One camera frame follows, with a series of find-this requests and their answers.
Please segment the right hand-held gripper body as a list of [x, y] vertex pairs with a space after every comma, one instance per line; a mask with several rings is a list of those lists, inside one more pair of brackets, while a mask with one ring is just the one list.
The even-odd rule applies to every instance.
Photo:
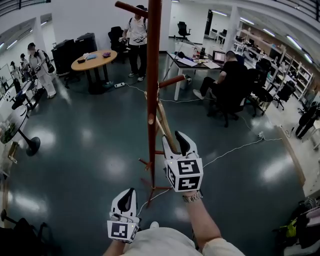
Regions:
[[203, 179], [203, 161], [201, 158], [166, 159], [166, 177], [175, 192], [197, 191]]

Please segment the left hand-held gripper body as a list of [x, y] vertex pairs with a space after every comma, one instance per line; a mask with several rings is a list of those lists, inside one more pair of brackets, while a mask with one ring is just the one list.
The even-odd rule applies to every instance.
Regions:
[[132, 243], [140, 228], [140, 218], [110, 212], [107, 221], [108, 237], [123, 243]]

